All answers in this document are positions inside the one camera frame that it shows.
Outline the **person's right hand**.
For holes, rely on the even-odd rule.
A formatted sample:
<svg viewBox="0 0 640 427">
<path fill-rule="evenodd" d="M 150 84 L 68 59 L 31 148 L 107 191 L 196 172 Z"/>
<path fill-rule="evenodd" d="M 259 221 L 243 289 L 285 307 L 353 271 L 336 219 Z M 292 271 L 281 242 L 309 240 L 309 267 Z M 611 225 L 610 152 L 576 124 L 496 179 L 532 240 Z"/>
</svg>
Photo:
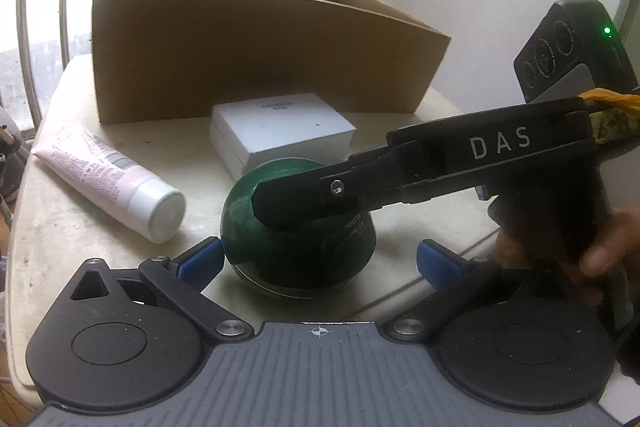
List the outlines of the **person's right hand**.
<svg viewBox="0 0 640 427">
<path fill-rule="evenodd" d="M 620 290 L 622 303 L 631 309 L 631 313 L 639 309 L 638 207 L 614 209 L 578 259 L 564 255 L 553 237 L 536 242 L 530 237 L 511 235 L 506 230 L 499 232 L 492 257 L 507 268 L 529 268 L 538 259 L 555 258 L 591 306 L 598 305 L 603 299 L 596 280 L 620 270 L 626 277 Z"/>
</svg>

